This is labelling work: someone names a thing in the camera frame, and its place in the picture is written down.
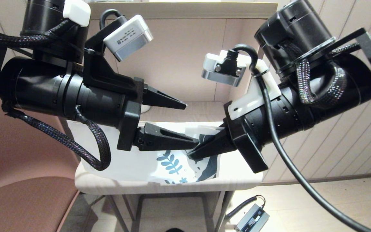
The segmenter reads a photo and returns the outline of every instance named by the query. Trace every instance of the black cylindrical motor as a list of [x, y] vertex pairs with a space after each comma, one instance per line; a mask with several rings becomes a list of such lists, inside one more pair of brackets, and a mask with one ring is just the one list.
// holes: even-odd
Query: black cylindrical motor
[[[293, 62], [300, 56], [314, 54], [313, 59], [318, 60], [323, 56], [318, 52], [335, 40], [307, 0], [295, 0], [284, 6], [267, 19], [254, 37], [281, 78], [296, 71]], [[288, 54], [282, 47], [284, 43], [295, 46], [298, 54]]]
[[[315, 124], [371, 99], [371, 71], [360, 59], [350, 54], [340, 54], [332, 62], [345, 70], [348, 81], [339, 102], [330, 109], [323, 110], [302, 104], [298, 91], [291, 84], [280, 85], [282, 95], [271, 101], [274, 123], [280, 138], [310, 129]], [[310, 83], [311, 87], [318, 92], [332, 73], [330, 73], [330, 68], [323, 64], [313, 69], [312, 75], [314, 79]], [[259, 144], [265, 145], [272, 142], [264, 106], [242, 117]]]
[[[65, 0], [28, 0], [21, 36], [40, 35], [64, 20], [62, 12]], [[34, 59], [51, 55], [63, 60], [82, 63], [84, 43], [88, 27], [74, 26], [68, 32], [47, 46], [34, 50]]]
[[124, 114], [125, 95], [87, 88], [78, 72], [67, 75], [66, 69], [46, 62], [16, 57], [5, 65], [0, 88], [3, 101], [24, 110], [62, 116], [75, 120], [75, 105], [93, 122], [119, 127]]

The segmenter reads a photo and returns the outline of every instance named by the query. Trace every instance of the white bag with leaf print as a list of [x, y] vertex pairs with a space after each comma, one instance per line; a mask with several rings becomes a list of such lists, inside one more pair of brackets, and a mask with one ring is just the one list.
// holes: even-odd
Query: white bag with leaf print
[[[218, 133], [222, 122], [209, 123], [153, 123], [160, 127], [184, 133], [205, 141]], [[89, 128], [78, 122], [68, 121], [75, 141], [99, 159], [97, 142]], [[119, 131], [113, 127], [100, 125], [109, 141], [111, 163], [106, 170], [97, 171], [85, 160], [85, 169], [95, 175], [119, 181], [146, 181], [168, 184], [198, 182], [218, 176], [219, 156], [191, 160], [185, 150], [139, 151], [133, 146], [131, 151], [117, 150]]]

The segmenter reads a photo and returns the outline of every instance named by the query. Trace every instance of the black cable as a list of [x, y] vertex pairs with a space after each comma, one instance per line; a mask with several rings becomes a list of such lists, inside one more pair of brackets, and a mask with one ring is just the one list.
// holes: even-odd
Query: black cable
[[269, 123], [270, 133], [272, 136], [273, 143], [279, 152], [281, 158], [283, 159], [286, 166], [289, 168], [290, 172], [294, 175], [294, 177], [298, 180], [298, 182], [303, 186], [303, 188], [308, 192], [308, 194], [319, 203], [325, 210], [327, 210], [331, 215], [333, 215], [336, 219], [340, 220], [342, 223], [346, 224], [350, 228], [358, 231], [358, 232], [371, 232], [370, 228], [356, 222], [355, 220], [351, 219], [344, 213], [340, 212], [336, 209], [333, 205], [328, 203], [304, 178], [304, 176], [300, 173], [294, 163], [290, 160], [290, 157], [287, 155], [286, 151], [284, 151], [283, 146], [281, 145], [277, 131], [273, 121], [273, 113], [271, 110], [271, 101], [268, 95], [267, 87], [262, 79], [262, 77], [258, 77], [257, 81], [259, 82], [260, 89], [262, 90], [262, 96], [264, 98], [264, 105], [266, 110], [266, 118]]
[[55, 27], [51, 28], [43, 35], [29, 35], [29, 36], [10, 36], [0, 33], [0, 47], [25, 47], [25, 48], [34, 48], [40, 47], [42, 45], [51, 43], [55, 41], [58, 35], [63, 34], [75, 23], [66, 19]]
[[243, 201], [243, 203], [239, 204], [235, 209], [233, 209], [230, 213], [226, 214], [224, 216], [224, 219], [228, 220], [230, 218], [232, 218], [236, 213], [238, 213], [244, 206], [252, 203], [253, 201], [256, 201], [257, 198], [260, 198], [264, 201], [264, 203], [262, 204], [262, 208], [264, 208], [265, 206], [265, 198], [262, 196], [262, 195], [255, 195], [253, 197], [250, 197], [249, 199]]
[[106, 26], [106, 19], [108, 18], [108, 16], [110, 15], [115, 15], [117, 18], [122, 16], [122, 14], [116, 10], [116, 9], [108, 9], [106, 11], [104, 11], [101, 16], [100, 16], [100, 30], [105, 28]]
[[7, 111], [6, 115], [13, 117], [15, 119], [21, 119], [22, 121], [26, 122], [32, 127], [39, 129], [40, 131], [44, 132], [47, 135], [50, 135], [52, 138], [59, 141], [64, 146], [74, 151], [78, 156], [83, 158], [85, 161], [87, 161], [87, 163], [89, 163], [93, 168], [97, 169], [98, 171], [102, 171], [109, 166], [111, 162], [111, 151], [109, 150], [109, 143], [107, 137], [105, 136], [104, 132], [98, 125], [93, 123], [91, 120], [88, 120], [81, 114], [79, 105], [75, 106], [76, 119], [79, 120], [81, 123], [88, 125], [90, 131], [93, 133], [98, 144], [98, 149], [100, 151], [100, 160], [98, 160], [96, 157], [90, 154], [86, 149], [81, 147], [72, 138], [69, 138], [67, 135], [63, 134], [61, 131], [58, 131], [52, 126], [43, 123], [40, 120], [37, 120], [33, 117], [30, 117], [26, 115], [24, 112], [15, 110], [7, 106], [6, 104], [3, 104], [3, 109], [4, 111]]
[[257, 60], [259, 59], [259, 56], [257, 55], [256, 50], [252, 46], [249, 46], [247, 44], [237, 44], [237, 45], [234, 46], [233, 50], [234, 51], [244, 51], [247, 54], [249, 54], [249, 56], [252, 59], [252, 63], [250, 64], [249, 68], [250, 68], [250, 71], [252, 73], [255, 73], [256, 72]]

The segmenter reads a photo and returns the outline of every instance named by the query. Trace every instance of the white table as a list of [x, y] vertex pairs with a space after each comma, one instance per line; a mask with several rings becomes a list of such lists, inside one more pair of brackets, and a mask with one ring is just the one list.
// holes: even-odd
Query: white table
[[[122, 195], [125, 201], [127, 210], [133, 220], [131, 232], [138, 232], [140, 225], [140, 215], [142, 201], [145, 198], [159, 197], [202, 197], [205, 204], [206, 226], [207, 231], [218, 231], [221, 227], [225, 216], [225, 210], [230, 203], [234, 191], [254, 188], [262, 182], [262, 173], [254, 174], [245, 160], [238, 151], [233, 151], [220, 156], [220, 168], [217, 178], [209, 179], [201, 182], [186, 183], [186, 184], [160, 184], [154, 182], [129, 182], [116, 181], [113, 179], [102, 178], [91, 174], [85, 170], [82, 163], [78, 165], [75, 172], [75, 186], [86, 194], [106, 195], [112, 202], [113, 209], [118, 221], [124, 232], [129, 232], [121, 213], [111, 197], [112, 195]], [[216, 226], [214, 227], [214, 211], [207, 212], [206, 200], [202, 192], [218, 192], [216, 207], [219, 207], [220, 215]], [[128, 204], [128, 194], [142, 194], [140, 197], [136, 216], [132, 213]]]

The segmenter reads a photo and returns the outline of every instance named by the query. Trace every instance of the white plastic part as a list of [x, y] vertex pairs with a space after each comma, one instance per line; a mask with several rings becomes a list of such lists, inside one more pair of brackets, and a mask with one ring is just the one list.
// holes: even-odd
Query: white plastic part
[[[259, 59], [257, 61], [256, 69], [262, 73], [266, 71], [268, 67], [262, 59]], [[271, 73], [267, 72], [262, 76], [262, 78], [267, 87], [270, 100], [279, 97], [281, 95], [281, 91]], [[264, 105], [262, 91], [257, 83], [256, 78], [252, 78], [250, 80], [247, 93], [243, 97], [233, 101], [231, 105], [228, 106], [228, 113], [230, 114], [231, 120], [234, 120], [262, 105]]]
[[83, 0], [65, 0], [62, 16], [82, 27], [86, 27], [90, 23], [91, 8]]
[[122, 61], [153, 40], [148, 25], [141, 15], [136, 15], [104, 38], [104, 44]]
[[145, 113], [147, 111], [149, 111], [151, 108], [151, 106], [147, 106], [147, 105], [141, 105], [141, 113]]

